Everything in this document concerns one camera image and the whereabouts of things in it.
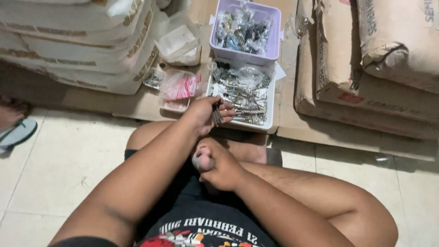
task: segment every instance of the white floor tile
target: white floor tile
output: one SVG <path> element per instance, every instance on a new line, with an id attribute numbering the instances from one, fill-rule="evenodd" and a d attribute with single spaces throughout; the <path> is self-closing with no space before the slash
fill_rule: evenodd
<path id="1" fill-rule="evenodd" d="M 29 140 L 16 146 L 11 153 L 0 157 L 0 211 L 7 207 L 46 114 L 45 109 L 35 109 L 31 117 L 38 123 L 37 131 Z"/>
<path id="2" fill-rule="evenodd" d="M 355 184 L 378 198 L 398 225 L 397 246 L 410 246 L 393 156 L 317 145 L 316 166 L 317 173 Z"/>
<path id="3" fill-rule="evenodd" d="M 439 163 L 396 157 L 413 247 L 439 246 Z"/>
<path id="4" fill-rule="evenodd" d="M 271 147 L 282 151 L 285 168 L 316 172 L 314 143 L 276 137 L 273 138 Z"/>
<path id="5" fill-rule="evenodd" d="M 68 216 L 123 162 L 140 123 L 83 113 L 49 111 L 9 210 Z"/>
<path id="6" fill-rule="evenodd" d="M 46 247 L 66 217 L 6 212 L 0 243 L 8 247 Z"/>

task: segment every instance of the purple plastic container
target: purple plastic container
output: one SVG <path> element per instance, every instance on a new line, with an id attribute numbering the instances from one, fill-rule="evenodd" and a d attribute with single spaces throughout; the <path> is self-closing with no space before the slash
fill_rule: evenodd
<path id="1" fill-rule="evenodd" d="M 218 16 L 219 11 L 229 11 L 231 13 L 235 13 L 235 10 L 237 8 L 241 8 L 241 3 L 242 1 L 239 0 L 219 0 L 218 7 L 216 8 L 216 15 Z M 242 51 L 234 51 L 216 46 L 216 25 L 218 20 L 215 22 L 212 28 L 212 33 L 210 34 L 210 47 L 212 47 L 213 52 L 215 53 L 215 56 L 217 58 L 243 61 L 259 66 L 272 64 L 279 57 L 281 11 L 274 7 L 252 2 L 247 2 L 247 5 L 251 9 L 255 10 L 255 21 L 260 21 L 267 15 L 271 15 L 273 17 L 273 26 L 271 27 L 271 33 L 267 44 L 267 52 L 265 53 L 265 55 L 262 56 L 257 54 L 250 54 Z"/>

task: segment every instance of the green flip-flop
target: green flip-flop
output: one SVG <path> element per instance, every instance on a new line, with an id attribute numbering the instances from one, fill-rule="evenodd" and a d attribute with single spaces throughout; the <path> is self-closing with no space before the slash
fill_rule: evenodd
<path id="1" fill-rule="evenodd" d="M 27 141 L 37 130 L 38 123 L 33 118 L 18 121 L 13 127 L 0 132 L 0 154 L 10 152 L 16 145 Z"/>

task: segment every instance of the black shorts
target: black shorts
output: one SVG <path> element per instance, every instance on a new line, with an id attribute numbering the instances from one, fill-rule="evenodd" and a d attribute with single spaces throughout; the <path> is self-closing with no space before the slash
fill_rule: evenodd
<path id="1" fill-rule="evenodd" d="M 136 152 L 137 150 L 125 150 L 125 160 Z M 192 203 L 197 200 L 208 200 L 234 207 L 251 218 L 254 222 L 257 222 L 244 202 L 234 193 L 220 193 L 219 195 L 212 196 L 207 192 L 204 184 L 199 182 L 199 178 L 200 174 L 192 165 L 191 159 L 188 158 L 161 199 L 139 224 L 136 240 L 143 239 L 148 230 L 167 212 L 171 211 L 173 207 Z"/>

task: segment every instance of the hand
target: hand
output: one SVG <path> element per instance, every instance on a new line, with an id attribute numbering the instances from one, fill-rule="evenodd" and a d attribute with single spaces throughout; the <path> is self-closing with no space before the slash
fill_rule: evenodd
<path id="1" fill-rule="evenodd" d="M 209 182 L 221 191 L 235 192 L 249 173 L 232 153 L 213 138 L 205 138 L 198 143 L 194 158 L 199 160 L 200 182 Z"/>
<path id="2" fill-rule="evenodd" d="M 212 120 L 212 106 L 218 102 L 220 104 L 219 110 L 223 117 L 222 123 L 230 122 L 233 119 L 232 116 L 235 115 L 235 110 L 233 110 L 232 104 L 224 103 L 221 96 L 204 97 L 197 100 L 189 106 L 189 109 L 187 109 L 183 118 L 185 118 L 190 124 L 194 125 L 200 136 L 205 136 L 209 134 L 214 126 Z"/>

